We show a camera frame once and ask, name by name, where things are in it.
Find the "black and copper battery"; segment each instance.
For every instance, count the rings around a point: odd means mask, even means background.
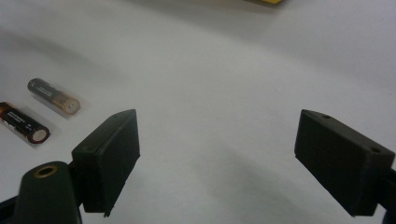
[[[0,119],[32,144],[40,144],[50,136],[50,130],[6,102],[0,103]]]
[[[61,109],[66,115],[74,115],[80,108],[79,101],[77,99],[62,91],[56,90],[41,78],[30,80],[27,88],[32,93]]]

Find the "yellow object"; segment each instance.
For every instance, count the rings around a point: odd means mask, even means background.
[[[262,0],[263,2],[266,3],[271,3],[271,4],[278,4],[279,2],[281,2],[282,0]]]

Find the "screw hole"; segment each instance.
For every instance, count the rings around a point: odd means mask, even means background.
[[[40,169],[38,169],[35,172],[35,178],[45,178],[48,177],[50,175],[53,175],[56,173],[56,171],[58,170],[58,167],[54,166],[54,165],[49,165],[49,166],[44,166],[41,167]]]
[[[373,152],[375,152],[375,153],[380,153],[380,152],[381,152],[381,150],[379,150],[379,149],[376,148],[376,147],[372,147],[371,150],[372,150]]]

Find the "battery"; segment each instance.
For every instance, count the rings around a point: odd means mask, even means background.
[[[74,115],[80,109],[79,101],[62,91],[53,88],[41,78],[34,78],[27,84],[27,89],[61,109],[66,115]]]
[[[9,103],[0,103],[0,119],[32,144],[43,143],[50,136],[50,130],[47,127],[23,114]]]

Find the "white table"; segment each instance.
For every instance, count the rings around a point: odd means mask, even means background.
[[[142,157],[109,218],[86,224],[380,223],[350,217],[294,158],[302,109],[396,148],[396,2],[0,2],[0,96],[46,124],[32,147],[0,126],[0,201],[21,177],[135,108]],[[82,102],[65,119],[41,77]]]

